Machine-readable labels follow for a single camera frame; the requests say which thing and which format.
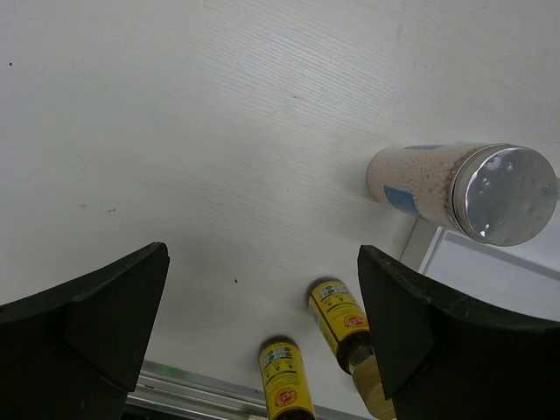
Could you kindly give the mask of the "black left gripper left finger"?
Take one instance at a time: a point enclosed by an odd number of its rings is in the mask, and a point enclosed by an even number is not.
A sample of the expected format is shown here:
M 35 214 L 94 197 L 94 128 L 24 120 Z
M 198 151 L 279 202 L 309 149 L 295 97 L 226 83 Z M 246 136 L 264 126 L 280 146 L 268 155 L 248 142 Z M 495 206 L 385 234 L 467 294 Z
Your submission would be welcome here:
M 153 242 L 1 307 L 3 419 L 118 419 L 137 385 L 170 265 Z

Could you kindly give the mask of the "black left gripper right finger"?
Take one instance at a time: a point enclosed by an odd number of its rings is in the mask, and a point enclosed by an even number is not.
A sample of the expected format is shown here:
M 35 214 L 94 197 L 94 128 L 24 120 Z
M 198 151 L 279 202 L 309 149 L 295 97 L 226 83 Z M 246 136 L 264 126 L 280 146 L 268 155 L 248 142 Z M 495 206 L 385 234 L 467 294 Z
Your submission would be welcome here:
M 559 324 L 480 301 L 372 245 L 358 277 L 400 419 L 556 419 Z

